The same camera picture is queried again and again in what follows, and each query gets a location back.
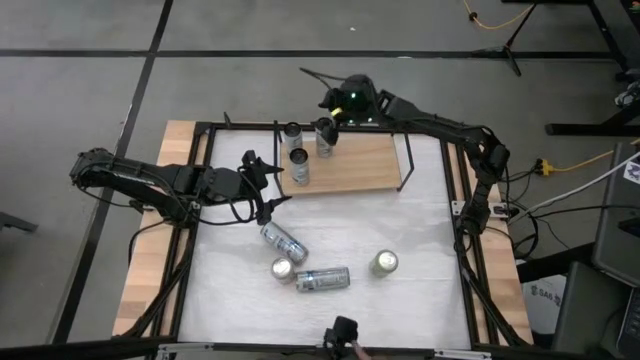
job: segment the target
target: energy drink can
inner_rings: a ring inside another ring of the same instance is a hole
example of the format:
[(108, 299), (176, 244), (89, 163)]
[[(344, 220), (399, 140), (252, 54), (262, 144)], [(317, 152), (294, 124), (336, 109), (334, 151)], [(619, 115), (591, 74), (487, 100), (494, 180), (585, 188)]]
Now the energy drink can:
[(348, 267), (296, 273), (296, 289), (302, 292), (339, 289), (348, 287), (350, 284)]
[(277, 258), (273, 261), (271, 275), (281, 284), (288, 284), (296, 277), (293, 271), (293, 263), (285, 258)]
[(309, 256), (309, 250), (302, 245), (298, 240), (294, 239), (286, 231), (282, 230), (273, 221), (268, 222), (260, 230), (260, 235), (271, 244), (282, 255), (289, 258), (294, 264), (300, 265)]
[(322, 137), (322, 129), (325, 127), (331, 127), (331, 119), (322, 118), (315, 122), (316, 129), (316, 152), (321, 158), (328, 158), (333, 155), (333, 146)]
[(398, 268), (398, 256), (391, 250), (382, 250), (371, 260), (369, 269), (378, 277), (385, 277)]
[(309, 183), (309, 154), (305, 149), (294, 149), (289, 154), (291, 177), (298, 185)]
[(290, 122), (284, 126), (284, 143), (287, 146), (287, 153), (302, 149), (302, 128), (298, 123)]

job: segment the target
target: metal bracket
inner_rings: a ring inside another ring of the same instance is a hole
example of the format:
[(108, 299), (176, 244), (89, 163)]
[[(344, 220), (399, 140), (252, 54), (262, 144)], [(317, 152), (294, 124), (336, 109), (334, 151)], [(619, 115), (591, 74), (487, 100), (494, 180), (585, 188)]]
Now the metal bracket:
[(171, 354), (184, 352), (204, 352), (213, 351), (213, 343), (175, 343), (162, 344), (158, 346), (157, 359), (167, 360)]
[(491, 353), (479, 351), (434, 349), (434, 357), (436, 359), (491, 360)]
[[(460, 215), (462, 208), (464, 207), (464, 201), (452, 201), (451, 212), (453, 215)], [(490, 217), (498, 219), (507, 218), (507, 204), (505, 203), (489, 203), (489, 210), (491, 211)]]

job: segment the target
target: yellow cable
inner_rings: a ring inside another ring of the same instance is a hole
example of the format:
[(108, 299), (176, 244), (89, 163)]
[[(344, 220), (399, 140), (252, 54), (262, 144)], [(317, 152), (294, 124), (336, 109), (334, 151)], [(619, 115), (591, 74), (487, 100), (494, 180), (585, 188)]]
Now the yellow cable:
[[(462, 0), (462, 1), (464, 1), (464, 6), (467, 8), (467, 12), (469, 13), (469, 15), (471, 15), (473, 13), (473, 11), (471, 11), (471, 7), (469, 7), (469, 3), (467, 3), (467, 0)], [(520, 13), (520, 15), (514, 17), (513, 19), (507, 21), (504, 24), (500, 24), (500, 25), (497, 25), (497, 26), (485, 25), (485, 24), (481, 23), (480, 20), (478, 20), (477, 16), (473, 18), (473, 21), (475, 21), (475, 23), (478, 24), (478, 26), (480, 26), (481, 28), (483, 28), (485, 30), (498, 30), (500, 28), (503, 28), (505, 26), (513, 24), (515, 21), (517, 21), (518, 19), (520, 19), (521, 17), (526, 15), (529, 12), (529, 10), (531, 10), (532, 7), (533, 7), (533, 5), (529, 6), (528, 8), (524, 9), (524, 11)]]
[[(631, 142), (631, 145), (635, 145), (637, 143), (640, 143), (640, 139), (635, 139), (634, 141)], [(549, 172), (567, 172), (567, 171), (572, 171), (572, 170), (575, 170), (577, 168), (581, 168), (581, 167), (583, 167), (585, 165), (589, 165), (592, 162), (598, 161), (598, 160), (600, 160), (602, 158), (605, 158), (605, 157), (607, 157), (607, 156), (609, 156), (611, 154), (613, 154), (613, 150), (607, 151), (606, 153), (602, 153), (602, 154), (600, 154), (598, 156), (595, 156), (595, 157), (593, 157), (593, 158), (591, 158), (591, 159), (589, 159), (587, 161), (583, 161), (580, 164), (569, 166), (568, 168), (554, 168), (554, 167), (549, 165), (549, 168), (550, 168)]]

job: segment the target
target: upright can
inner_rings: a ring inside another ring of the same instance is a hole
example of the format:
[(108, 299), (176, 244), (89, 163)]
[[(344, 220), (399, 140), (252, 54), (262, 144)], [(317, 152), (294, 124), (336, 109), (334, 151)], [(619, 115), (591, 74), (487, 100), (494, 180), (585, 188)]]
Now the upright can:
[(321, 118), (315, 122), (316, 152), (321, 158), (328, 158), (333, 155), (333, 146), (329, 145), (329, 143), (322, 137), (322, 129), (325, 127), (331, 127), (332, 125), (331, 119), (329, 118)]
[(295, 279), (293, 263), (289, 259), (277, 258), (271, 264), (271, 275), (281, 284), (288, 284)]
[(369, 263), (371, 273), (385, 277), (398, 268), (398, 256), (391, 250), (381, 250)]
[(295, 149), (302, 149), (302, 128), (296, 122), (290, 122), (284, 126), (284, 143), (287, 153)]
[(309, 154), (305, 149), (294, 149), (289, 154), (291, 160), (291, 177), (298, 185), (309, 183)]

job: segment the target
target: desk leg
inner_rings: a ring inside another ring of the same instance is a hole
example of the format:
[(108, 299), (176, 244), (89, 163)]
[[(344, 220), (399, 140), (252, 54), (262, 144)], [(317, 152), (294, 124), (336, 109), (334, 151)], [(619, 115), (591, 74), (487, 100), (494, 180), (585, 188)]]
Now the desk leg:
[(569, 266), (574, 261), (591, 266), (593, 244), (594, 243), (589, 243), (578, 246), (557, 254), (518, 265), (518, 277), (520, 278), (520, 283), (524, 284), (548, 276), (566, 274), (569, 272)]
[(38, 225), (32, 224), (28, 221), (24, 221), (15, 216), (0, 212), (0, 231), (3, 227), (14, 227), (26, 232), (34, 232), (38, 228)]

